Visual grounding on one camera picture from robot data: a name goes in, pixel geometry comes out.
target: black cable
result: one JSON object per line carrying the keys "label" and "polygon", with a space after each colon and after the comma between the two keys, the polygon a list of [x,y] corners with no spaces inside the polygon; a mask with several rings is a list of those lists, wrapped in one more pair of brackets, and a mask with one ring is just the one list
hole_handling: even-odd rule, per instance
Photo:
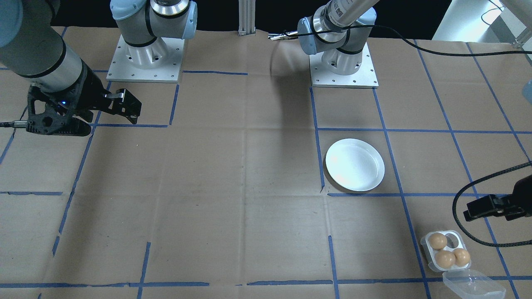
{"label": "black cable", "polygon": [[498,6],[497,4],[495,4],[495,2],[493,2],[492,0],[488,0],[488,1],[490,1],[493,5],[495,5],[498,9],[500,9],[500,10],[502,11],[502,8],[503,8],[504,6],[500,7],[500,6]]}
{"label": "black cable", "polygon": [[488,12],[490,12],[490,11],[496,11],[496,10],[498,10],[498,9],[501,9],[501,8],[497,6],[497,8],[495,8],[495,9],[490,9],[490,10],[488,10],[487,12],[483,13],[483,14],[480,16],[480,19],[482,20],[482,22],[484,22],[484,24],[486,24],[486,25],[488,25],[488,26],[491,26],[490,23],[488,23],[488,22],[486,22],[486,21],[484,20],[484,16],[485,16]]}
{"label": "black cable", "polygon": [[[472,54],[444,53],[444,52],[432,51],[432,50],[429,50],[429,49],[422,48],[422,47],[412,43],[411,41],[407,40],[406,38],[404,38],[399,32],[397,32],[397,30],[395,30],[395,29],[393,29],[391,27],[388,27],[388,26],[383,26],[383,25],[355,25],[355,26],[344,27],[343,29],[354,29],[354,28],[384,28],[384,29],[390,30],[393,33],[395,33],[395,35],[397,35],[400,39],[402,39],[405,43],[409,44],[410,46],[412,46],[412,47],[414,47],[414,48],[416,48],[416,49],[418,49],[420,51],[427,52],[427,53],[430,53],[430,54],[435,54],[435,55],[455,56],[455,57],[478,57],[478,56],[495,56],[495,55],[506,55],[506,54],[532,54],[532,51],[504,51],[504,52],[472,53]],[[289,37],[290,39],[296,39],[296,38],[298,38],[300,36],[318,35],[318,34],[330,33],[330,32],[332,32],[332,30],[310,32],[310,33],[305,33],[305,34],[292,34],[292,35],[289,35],[286,32],[286,30],[285,30],[282,34],[284,36]]]}
{"label": "black cable", "polygon": [[475,242],[477,242],[479,244],[482,244],[482,245],[485,245],[485,246],[490,246],[490,247],[515,247],[515,246],[532,245],[532,240],[522,241],[522,242],[513,242],[513,243],[500,243],[500,244],[489,243],[489,242],[482,241],[482,240],[476,238],[475,236],[473,236],[470,232],[468,232],[466,230],[466,228],[462,225],[460,220],[458,219],[458,216],[456,215],[456,203],[458,202],[458,198],[467,189],[469,189],[472,186],[474,186],[474,185],[476,185],[476,184],[478,184],[480,182],[483,182],[485,180],[489,180],[491,178],[498,177],[498,176],[503,175],[505,173],[516,171],[518,169],[525,168],[525,167],[531,166],[531,165],[532,165],[532,162],[527,162],[527,163],[523,163],[521,165],[517,165],[517,166],[514,166],[514,167],[507,168],[505,170],[501,170],[501,171],[493,173],[493,174],[491,174],[489,176],[485,176],[485,177],[480,178],[480,179],[478,179],[476,181],[473,181],[473,182],[467,184],[466,186],[464,186],[462,189],[460,189],[460,191],[458,191],[458,193],[456,194],[456,196],[454,197],[454,200],[453,200],[453,217],[454,217],[454,221],[456,221],[456,224],[458,225],[458,227],[462,230],[462,232],[466,236],[470,237],[473,241],[475,241]]}

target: black background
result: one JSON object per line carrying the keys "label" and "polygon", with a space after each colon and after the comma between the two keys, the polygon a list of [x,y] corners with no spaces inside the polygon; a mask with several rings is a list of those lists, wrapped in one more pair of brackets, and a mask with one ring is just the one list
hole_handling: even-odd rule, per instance
{"label": "black background", "polygon": [[[195,0],[198,5],[198,30],[238,30],[238,0]],[[62,0],[53,26],[116,27],[109,8],[110,0]],[[327,0],[256,0],[256,27],[281,33],[296,30],[297,22],[313,15]],[[451,0],[381,0],[375,5],[377,23],[393,27],[406,38],[432,39]],[[392,37],[374,28],[371,37]]]}

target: clear plastic lid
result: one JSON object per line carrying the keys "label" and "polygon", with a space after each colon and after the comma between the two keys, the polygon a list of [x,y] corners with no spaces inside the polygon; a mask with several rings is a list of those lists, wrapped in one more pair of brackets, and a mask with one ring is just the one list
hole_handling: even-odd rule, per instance
{"label": "clear plastic lid", "polygon": [[443,283],[463,299],[503,299],[506,289],[471,269],[443,273]]}

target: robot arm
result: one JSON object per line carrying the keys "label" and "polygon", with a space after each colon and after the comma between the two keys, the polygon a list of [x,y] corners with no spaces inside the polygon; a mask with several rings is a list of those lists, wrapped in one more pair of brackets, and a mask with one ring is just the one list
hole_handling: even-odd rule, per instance
{"label": "robot arm", "polygon": [[[43,135],[86,136],[91,110],[137,122],[142,104],[125,89],[111,94],[87,64],[63,41],[50,21],[59,1],[3,0],[0,2],[0,61],[32,84],[28,93],[28,121],[0,123],[25,127]],[[45,102],[36,114],[35,102]]]}
{"label": "robot arm", "polygon": [[[295,33],[307,55],[324,52],[323,66],[330,72],[346,76],[356,73],[362,64],[362,50],[371,28],[347,28],[353,25],[374,25],[375,5],[379,0],[330,0],[314,15],[302,18]],[[271,40],[290,38],[288,35]]]}
{"label": "robot arm", "polygon": [[513,193],[505,196],[489,194],[467,204],[467,211],[464,211],[466,221],[473,221],[478,218],[504,216],[507,221],[521,217],[532,216],[532,176],[527,176],[519,180]]}
{"label": "robot arm", "polygon": [[170,57],[163,37],[192,39],[197,5],[190,0],[111,0],[111,12],[139,69],[154,69]]}

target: white plate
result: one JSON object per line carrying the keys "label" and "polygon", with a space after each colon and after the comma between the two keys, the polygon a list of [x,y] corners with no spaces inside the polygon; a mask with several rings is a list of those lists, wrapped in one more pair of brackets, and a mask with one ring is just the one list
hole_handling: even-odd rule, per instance
{"label": "white plate", "polygon": [[353,191],[377,187],[384,177],[384,161],[377,150],[358,139],[335,142],[325,157],[332,179]]}

